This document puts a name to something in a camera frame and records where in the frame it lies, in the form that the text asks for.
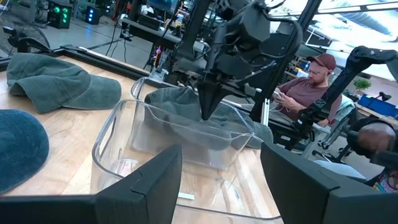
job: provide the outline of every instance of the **man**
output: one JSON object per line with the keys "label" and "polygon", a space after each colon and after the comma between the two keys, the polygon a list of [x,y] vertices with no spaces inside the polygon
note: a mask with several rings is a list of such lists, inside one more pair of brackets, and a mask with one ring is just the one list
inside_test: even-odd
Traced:
{"label": "man", "polygon": [[[330,54],[321,54],[317,57],[308,57],[311,62],[308,78],[296,78],[276,88],[280,96],[273,98],[282,108],[281,112],[293,120],[299,118],[299,111],[307,108],[319,100],[329,87],[328,77],[336,68],[336,60]],[[341,96],[332,104],[327,119],[320,121],[320,126],[329,124],[340,107]]]}
{"label": "man", "polygon": [[147,1],[147,4],[141,7],[141,13],[146,15],[148,14],[148,12],[154,13],[154,9],[149,5],[149,2]]}
{"label": "man", "polygon": [[[347,138],[348,145],[360,156],[371,158],[378,152],[386,151],[394,144],[393,150],[398,153],[398,131],[384,121],[364,118],[351,126],[352,131],[358,132],[357,139]],[[366,182],[382,192],[398,192],[398,170],[384,169],[375,178]]]}

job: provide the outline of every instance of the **monitor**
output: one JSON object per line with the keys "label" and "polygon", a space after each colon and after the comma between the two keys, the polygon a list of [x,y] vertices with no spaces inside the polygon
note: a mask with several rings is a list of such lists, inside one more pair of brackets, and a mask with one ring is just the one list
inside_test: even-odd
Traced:
{"label": "monitor", "polygon": [[157,9],[163,10],[170,14],[174,14],[175,9],[179,6],[179,0],[147,0],[149,4]]}

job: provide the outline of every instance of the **red baseball cap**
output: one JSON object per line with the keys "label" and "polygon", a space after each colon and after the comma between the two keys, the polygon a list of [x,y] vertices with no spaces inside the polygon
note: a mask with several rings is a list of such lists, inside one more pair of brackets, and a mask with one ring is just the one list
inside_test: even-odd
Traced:
{"label": "red baseball cap", "polygon": [[335,57],[331,54],[324,53],[316,57],[307,57],[307,60],[310,62],[316,61],[319,65],[332,71],[336,68]]}

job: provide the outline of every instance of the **maroon t-shirt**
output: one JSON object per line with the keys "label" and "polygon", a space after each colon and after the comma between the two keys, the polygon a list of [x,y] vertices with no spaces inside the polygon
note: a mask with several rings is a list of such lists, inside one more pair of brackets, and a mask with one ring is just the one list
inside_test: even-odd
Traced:
{"label": "maroon t-shirt", "polygon": [[[305,107],[308,107],[315,101],[319,100],[328,89],[328,87],[313,87],[309,83],[308,78],[296,78],[290,82],[278,86],[278,88],[282,93],[285,93],[288,97],[293,98],[297,103],[300,103]],[[335,100],[330,108],[330,114],[328,117],[329,122],[332,121],[336,116],[336,112],[340,107],[340,104],[341,95]],[[299,115],[296,112],[288,112],[286,108],[283,108],[281,112],[293,120],[297,120],[299,118]]]}

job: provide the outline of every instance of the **potted plant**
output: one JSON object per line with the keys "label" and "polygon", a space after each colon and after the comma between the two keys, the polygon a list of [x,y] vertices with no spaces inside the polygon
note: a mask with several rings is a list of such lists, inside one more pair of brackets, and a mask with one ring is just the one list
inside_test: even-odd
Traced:
{"label": "potted plant", "polygon": [[355,91],[353,95],[356,95],[359,91],[364,91],[372,86],[372,83],[366,79],[359,78],[354,80]]}

